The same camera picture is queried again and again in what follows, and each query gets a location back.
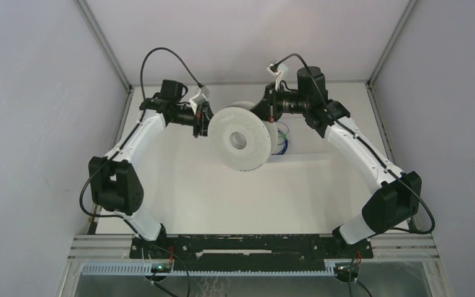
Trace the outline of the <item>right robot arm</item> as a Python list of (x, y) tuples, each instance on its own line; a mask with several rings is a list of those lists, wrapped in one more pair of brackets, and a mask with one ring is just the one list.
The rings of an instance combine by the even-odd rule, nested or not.
[(303, 115), (306, 124), (354, 166), (371, 194), (359, 215), (332, 231), (336, 255), (349, 257), (358, 242), (393, 229), (417, 214), (421, 178), (413, 171), (405, 173), (379, 152), (364, 137), (347, 108), (328, 98), (325, 76), (319, 67), (300, 68), (296, 89), (283, 87), (288, 70), (283, 63), (271, 64), (267, 70), (275, 81), (265, 87), (252, 112), (269, 123), (277, 122), (285, 113)]

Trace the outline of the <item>white cable spool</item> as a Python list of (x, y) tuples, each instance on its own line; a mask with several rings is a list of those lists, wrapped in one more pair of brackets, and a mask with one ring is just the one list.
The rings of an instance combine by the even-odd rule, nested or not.
[(252, 112), (254, 103), (237, 101), (216, 112), (208, 125), (208, 140), (228, 168), (252, 171), (264, 165), (278, 143), (277, 126)]

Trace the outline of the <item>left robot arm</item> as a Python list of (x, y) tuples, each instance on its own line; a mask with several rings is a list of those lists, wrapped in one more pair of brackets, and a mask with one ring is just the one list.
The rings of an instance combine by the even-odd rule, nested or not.
[(164, 238), (166, 229), (143, 206), (144, 189), (137, 168), (151, 142), (168, 124), (190, 126), (194, 137), (206, 136), (213, 116), (208, 98), (210, 92), (198, 84), (187, 102), (183, 83), (162, 81), (159, 92), (143, 97), (140, 115), (128, 135), (103, 157), (92, 157), (88, 164), (89, 178), (85, 185), (91, 190), (94, 204), (108, 211), (106, 217), (122, 219), (137, 237), (145, 240), (145, 250), (154, 258), (163, 257), (169, 248)]

